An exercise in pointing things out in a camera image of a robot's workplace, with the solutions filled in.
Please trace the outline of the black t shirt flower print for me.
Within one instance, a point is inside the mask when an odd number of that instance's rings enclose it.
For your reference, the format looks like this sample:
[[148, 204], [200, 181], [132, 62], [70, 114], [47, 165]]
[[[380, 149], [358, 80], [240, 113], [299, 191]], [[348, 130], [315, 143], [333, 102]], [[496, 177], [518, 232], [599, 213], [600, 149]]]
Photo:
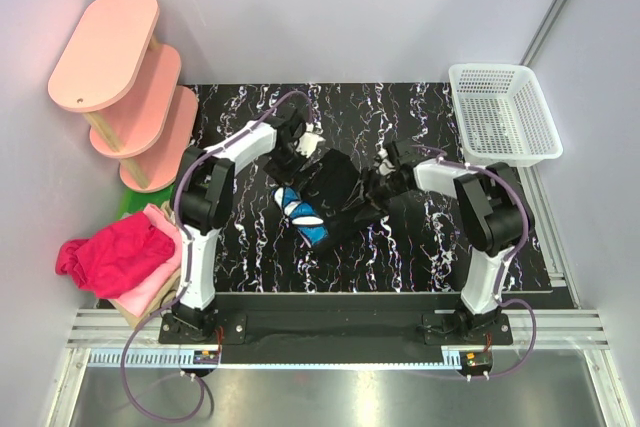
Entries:
[[291, 185], [277, 187], [275, 204], [289, 226], [316, 253], [335, 248], [388, 215], [366, 199], [364, 177], [350, 157], [336, 149], [296, 174]]

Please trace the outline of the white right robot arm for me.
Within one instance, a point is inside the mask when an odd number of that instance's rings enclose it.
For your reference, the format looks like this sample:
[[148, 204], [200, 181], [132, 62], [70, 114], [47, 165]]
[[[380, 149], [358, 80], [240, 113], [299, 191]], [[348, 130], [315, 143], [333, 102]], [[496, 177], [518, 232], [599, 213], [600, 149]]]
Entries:
[[486, 315], [502, 306], [501, 289], [512, 259], [535, 225], [512, 167], [504, 162], [462, 164], [443, 157], [396, 166], [385, 160], [363, 177], [363, 195], [376, 207], [412, 190], [436, 192], [458, 202], [472, 251], [461, 290], [466, 311], [454, 318], [454, 331], [463, 342], [480, 341], [490, 330]]

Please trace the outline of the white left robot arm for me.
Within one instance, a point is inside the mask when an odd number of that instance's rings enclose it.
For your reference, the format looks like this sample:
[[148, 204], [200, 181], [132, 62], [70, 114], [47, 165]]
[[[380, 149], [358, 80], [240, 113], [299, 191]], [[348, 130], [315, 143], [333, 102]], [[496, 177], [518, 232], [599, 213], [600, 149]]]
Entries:
[[309, 122], [269, 116], [217, 144], [185, 150], [171, 203], [181, 239], [177, 305], [188, 311], [180, 328], [193, 342], [206, 342], [215, 333], [216, 319], [205, 311], [216, 296], [216, 248], [234, 208], [237, 175], [263, 156], [278, 167], [297, 169], [320, 141]]

